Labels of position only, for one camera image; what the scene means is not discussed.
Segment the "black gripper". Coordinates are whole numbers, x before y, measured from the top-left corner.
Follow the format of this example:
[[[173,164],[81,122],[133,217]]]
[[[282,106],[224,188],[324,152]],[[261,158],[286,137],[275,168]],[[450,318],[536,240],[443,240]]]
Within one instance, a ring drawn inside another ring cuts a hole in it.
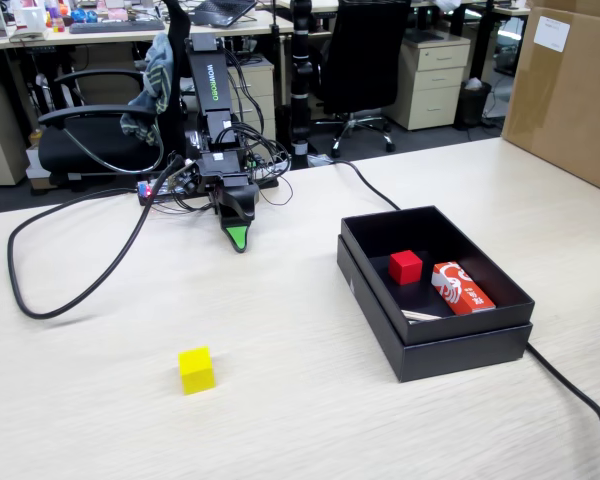
[[[199,190],[218,207],[221,230],[237,253],[248,244],[250,222],[255,219],[259,187],[251,183],[236,151],[203,153],[198,161]]]

